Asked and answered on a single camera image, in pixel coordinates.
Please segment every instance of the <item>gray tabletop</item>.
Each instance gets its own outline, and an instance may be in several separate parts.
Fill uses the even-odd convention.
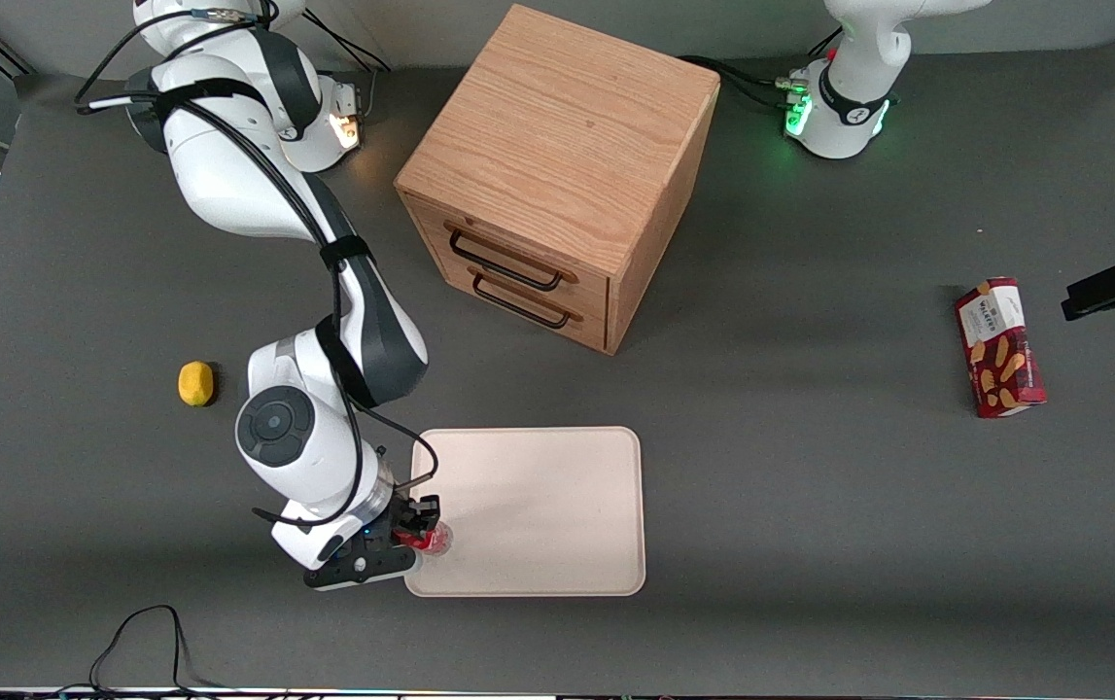
[[[1058,307],[1115,263],[1115,45],[918,57],[844,164],[726,89],[617,358],[438,276],[390,183],[458,78],[384,76],[327,173],[432,351],[387,412],[631,427],[641,593],[308,592],[231,427],[251,351],[327,313],[320,259],[211,230],[125,117],[37,80],[0,186],[0,683],[80,681],[166,602],[234,686],[1115,697],[1115,313]],[[1050,390],[998,422],[971,414],[950,307],[992,275],[1022,283]],[[224,364],[214,407],[176,398],[192,359]],[[105,680],[163,686],[165,624]]]

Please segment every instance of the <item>drawer handle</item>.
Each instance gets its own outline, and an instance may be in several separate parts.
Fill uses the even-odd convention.
[[[553,289],[558,289],[558,284],[561,283],[561,273],[553,273],[551,282],[544,283],[540,282],[540,280],[531,279],[525,274],[516,273],[516,271],[510,270],[510,268],[501,266],[495,262],[489,261],[487,257],[476,255],[476,253],[472,253],[469,251],[464,251],[463,247],[458,247],[460,239],[463,239],[463,232],[454,230],[454,233],[449,236],[449,247],[454,249],[454,253],[458,254],[460,257],[466,257],[469,262],[478,263],[501,276],[507,276],[508,279],[512,279],[513,282],[525,284],[539,292],[552,292]]]
[[[525,310],[522,307],[518,307],[517,304],[512,304],[512,302],[505,301],[504,299],[501,299],[500,296],[495,295],[494,293],[484,292],[478,286],[478,283],[481,283],[481,282],[483,282],[483,275],[482,274],[476,274],[475,275],[475,282],[472,283],[472,289],[474,289],[475,293],[477,293],[478,296],[481,296],[483,299],[487,299],[487,301],[494,302],[494,304],[496,304],[496,305],[498,305],[498,307],[501,307],[503,309],[506,309],[508,311],[513,311],[514,314],[522,315],[522,318],[525,318],[527,320],[532,320],[532,322],[536,322],[539,324],[542,324],[542,327],[544,327],[544,328],[551,328],[551,329],[553,329],[553,331],[561,331],[561,329],[565,328],[566,323],[570,323],[570,311],[563,311],[563,313],[561,315],[561,320],[558,320],[556,322],[552,322],[551,320],[543,318],[543,315],[532,314],[531,311]]]

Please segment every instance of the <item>wooden drawer cabinet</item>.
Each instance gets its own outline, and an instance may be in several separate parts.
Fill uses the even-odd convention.
[[[514,4],[398,194],[452,286],[612,354],[690,200],[717,89]]]

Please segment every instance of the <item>snack package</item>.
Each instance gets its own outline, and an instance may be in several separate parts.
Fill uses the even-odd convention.
[[[998,276],[966,293],[956,304],[976,412],[1006,418],[1045,404],[1028,329],[1024,324],[1019,283]]]

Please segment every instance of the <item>green light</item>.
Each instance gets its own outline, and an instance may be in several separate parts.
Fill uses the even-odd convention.
[[[885,111],[888,110],[890,110],[890,99],[885,99],[885,104],[881,107],[881,116],[876,117],[876,127],[872,129],[873,136],[881,133],[881,129],[885,126]]]
[[[812,98],[807,95],[798,105],[792,107],[792,114],[786,116],[786,132],[792,136],[801,136],[803,127],[807,125],[807,117],[812,114]]]

